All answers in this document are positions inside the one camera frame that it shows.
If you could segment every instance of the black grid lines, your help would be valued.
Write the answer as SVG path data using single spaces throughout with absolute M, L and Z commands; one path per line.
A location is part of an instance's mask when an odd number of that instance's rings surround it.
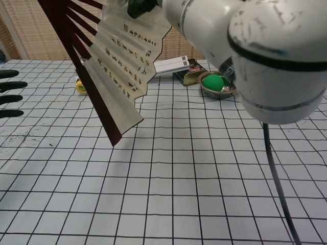
M 262 126 L 239 97 L 154 78 L 136 100 L 144 120 L 113 148 L 71 62 L 12 67 L 29 86 L 6 105 L 24 116 L 0 120 L 0 245 L 292 244 Z M 326 104 L 270 130 L 303 244 L 327 243 Z

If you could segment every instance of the white table surface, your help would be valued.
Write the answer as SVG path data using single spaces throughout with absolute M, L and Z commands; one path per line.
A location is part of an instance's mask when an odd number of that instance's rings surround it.
M 207 61 L 199 61 L 209 68 Z M 238 97 L 214 101 L 171 76 L 149 83 L 145 118 L 111 146 L 70 61 L 12 60 L 28 87 L 0 120 L 0 245 L 292 244 L 261 124 Z M 327 100 L 271 126 L 303 244 L 327 242 Z

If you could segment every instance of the black cable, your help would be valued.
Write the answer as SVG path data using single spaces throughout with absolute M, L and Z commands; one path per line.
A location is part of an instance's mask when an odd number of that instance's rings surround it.
M 291 218 L 290 211 L 288 209 L 286 199 L 285 199 L 285 196 L 284 196 L 283 188 L 282 188 L 281 182 L 279 181 L 278 173 L 277 173 L 276 166 L 275 166 L 275 163 L 274 163 L 274 158 L 272 156 L 271 147 L 270 147 L 269 127 L 268 127 L 268 124 L 263 124 L 263 126 L 264 126 L 265 147 L 266 147 L 268 163 L 269 163 L 269 167 L 270 167 L 272 176 L 274 178 L 274 182 L 275 182 L 275 185 L 276 185 L 278 197 L 279 197 L 279 200 L 281 202 L 282 209 L 283 209 L 287 224 L 288 224 L 288 226 L 290 228 L 290 231 L 292 233 L 293 239 L 295 241 L 295 244 L 296 245 L 301 245 L 302 243 L 301 243 L 300 238 L 298 237 L 298 234 L 297 234 L 296 229 L 294 227 L 293 220 Z

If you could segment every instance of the wicker backdrop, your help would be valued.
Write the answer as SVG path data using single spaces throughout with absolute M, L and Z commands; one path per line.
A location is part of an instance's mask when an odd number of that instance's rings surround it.
M 43 13 L 37 0 L 0 0 L 16 28 L 19 38 L 28 54 L 29 59 L 38 60 L 67 60 L 69 56 Z M 96 16 L 100 10 L 77 2 Z M 165 37 L 160 59 L 170 59 L 187 55 L 189 58 L 203 58 L 194 47 L 185 40 L 175 29 Z

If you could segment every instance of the green ball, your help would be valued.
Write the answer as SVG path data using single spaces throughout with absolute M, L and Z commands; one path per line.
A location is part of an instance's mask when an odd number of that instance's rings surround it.
M 221 91 L 224 87 L 224 80 L 216 74 L 211 74 L 203 79 L 203 86 L 213 91 Z

